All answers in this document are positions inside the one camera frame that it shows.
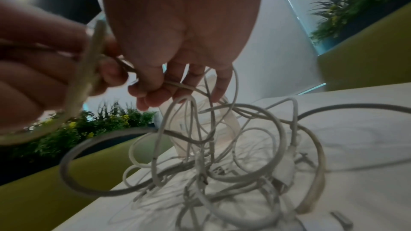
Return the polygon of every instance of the person's left hand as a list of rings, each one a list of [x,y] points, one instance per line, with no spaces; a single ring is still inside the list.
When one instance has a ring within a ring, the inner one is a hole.
[[[0,45],[0,132],[18,130],[33,123],[46,110],[63,105],[89,37],[86,26],[13,0],[0,0],[0,40],[16,44],[42,44],[57,51]],[[118,56],[113,37],[107,37],[105,53]],[[103,80],[94,95],[120,86],[128,74],[113,59],[101,62]]]

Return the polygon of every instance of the olive green partition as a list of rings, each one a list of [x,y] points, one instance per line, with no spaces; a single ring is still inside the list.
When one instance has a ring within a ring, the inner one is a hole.
[[[411,3],[318,58],[326,90],[411,82]]]
[[[137,161],[151,161],[156,137],[149,136],[137,147]],[[123,172],[131,165],[128,148],[133,141],[74,160],[70,169],[72,176],[87,187],[112,189],[122,181]],[[164,136],[161,152],[172,146],[169,137]],[[94,200],[67,189],[56,166],[0,186],[0,230],[49,231]]]

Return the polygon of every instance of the black planter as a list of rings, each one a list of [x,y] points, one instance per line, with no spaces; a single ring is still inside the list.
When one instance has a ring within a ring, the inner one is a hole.
[[[322,45],[326,50],[329,50],[410,2],[411,0],[390,0],[381,5],[374,6],[348,23],[341,30],[338,37],[328,37],[324,39]]]
[[[149,124],[148,127],[154,127],[154,124]],[[144,134],[133,134],[101,142],[100,144],[85,150],[77,158],[93,154],[95,152],[104,150],[106,148],[115,146],[117,144],[126,142],[128,140],[134,139],[142,135]],[[27,159],[7,161],[6,158],[2,158],[0,156],[0,186],[24,178],[26,176],[35,174],[37,172],[46,170],[48,168],[54,167],[60,163],[60,160],[61,157],[54,159],[45,159],[38,157],[33,158],[33,160],[31,161],[28,161]]]

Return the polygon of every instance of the white tabletop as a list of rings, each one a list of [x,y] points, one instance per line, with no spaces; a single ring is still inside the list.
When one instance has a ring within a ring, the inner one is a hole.
[[[268,98],[255,103],[265,107],[281,98]],[[297,96],[299,113],[333,104],[384,103],[411,107],[411,83],[326,92]],[[291,105],[283,104],[270,110],[276,116],[291,119]],[[300,123],[319,137],[327,156],[326,188],[315,212],[338,210],[353,223],[355,231],[406,231],[411,227],[411,115],[381,110],[338,110],[312,115]],[[255,120],[250,126],[262,126],[276,133],[272,123]],[[271,156],[268,136],[262,132],[247,132],[239,142],[238,157],[251,169],[257,168]],[[316,163],[312,142],[301,135],[300,152],[308,153]],[[175,156],[174,148],[159,160]],[[170,161],[162,167],[178,160]],[[230,157],[221,165],[235,168]],[[313,174],[306,165],[298,166],[294,186],[289,192],[292,204],[297,205],[307,191]],[[134,183],[147,169],[128,178]],[[114,198],[99,198],[56,231],[156,231],[173,230],[176,216],[182,208],[182,187],[193,172],[181,173],[163,189],[133,203],[137,193]],[[124,184],[114,189],[125,188]],[[222,188],[210,182],[207,192]],[[221,206],[233,215],[259,218],[268,212],[258,193],[242,195]],[[207,216],[204,208],[196,209],[200,222]],[[192,227],[189,213],[183,225]],[[212,216],[205,221],[204,230],[226,230],[226,226]]]

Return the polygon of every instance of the table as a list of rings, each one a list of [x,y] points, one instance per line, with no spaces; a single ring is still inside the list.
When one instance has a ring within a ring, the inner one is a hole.
[[[300,114],[317,107],[345,103],[384,103],[409,107],[411,83],[306,94],[296,98]],[[265,107],[281,99],[268,98],[255,104]],[[280,118],[291,119],[291,104],[285,103],[270,111]],[[411,115],[382,110],[338,110],[312,115],[301,120],[300,124],[319,137],[327,156],[327,183],[315,212],[338,210],[354,223],[355,231],[410,229]],[[262,126],[275,132],[272,123],[262,120],[255,120],[250,126]],[[252,169],[264,163],[272,150],[267,135],[258,131],[248,132],[238,147],[241,148],[238,157]],[[316,151],[304,134],[301,134],[299,151],[307,153],[316,163]],[[160,160],[175,154],[172,148]],[[163,167],[175,162],[167,162]],[[229,158],[221,162],[221,166],[227,170],[234,168]],[[310,167],[298,167],[300,170],[288,195],[294,205],[304,196],[313,177]],[[142,169],[130,176],[128,181],[134,183],[146,172]],[[185,185],[182,181],[191,176],[193,172],[181,173],[166,187],[136,203],[132,200],[137,193],[99,198],[55,230],[174,230],[176,216],[182,207],[181,192]],[[114,189],[124,187],[124,184],[119,184]],[[210,191],[221,188],[221,184],[214,182],[208,186]],[[265,199],[261,195],[250,193],[221,206],[232,214],[253,219],[269,212],[263,205]],[[209,216],[202,207],[196,208],[196,213],[200,222],[207,220],[204,230],[232,229]],[[187,230],[192,230],[188,213],[182,223]]]

